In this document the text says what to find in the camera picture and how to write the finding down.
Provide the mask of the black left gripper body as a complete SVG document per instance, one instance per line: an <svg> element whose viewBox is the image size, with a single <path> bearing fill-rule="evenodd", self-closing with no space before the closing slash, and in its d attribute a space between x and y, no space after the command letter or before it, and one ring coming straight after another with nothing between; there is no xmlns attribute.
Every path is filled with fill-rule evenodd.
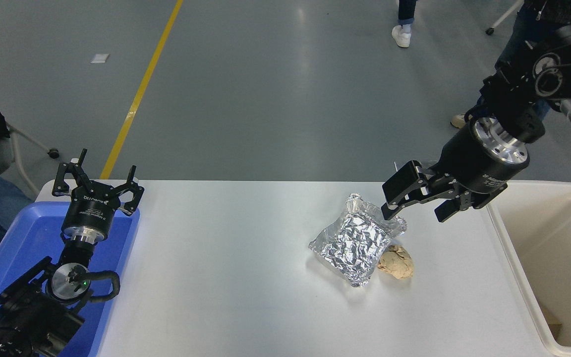
<svg viewBox="0 0 571 357"><path fill-rule="evenodd" d="M91 189L83 185L71 194L71 204L62 224L62 233L73 237L75 231L91 229L97 238L108 238L114 215L117 210L117 196L111 196L113 186L94 181Z"/></svg>

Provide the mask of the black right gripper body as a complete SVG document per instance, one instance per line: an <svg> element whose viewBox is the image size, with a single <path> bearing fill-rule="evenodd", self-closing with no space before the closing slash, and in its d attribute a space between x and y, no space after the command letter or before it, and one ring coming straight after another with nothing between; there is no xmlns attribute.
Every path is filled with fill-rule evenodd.
<svg viewBox="0 0 571 357"><path fill-rule="evenodd" d="M489 194L528 167L525 143L511 136L496 119L472 119L443 147L437 170L460 185Z"/></svg>

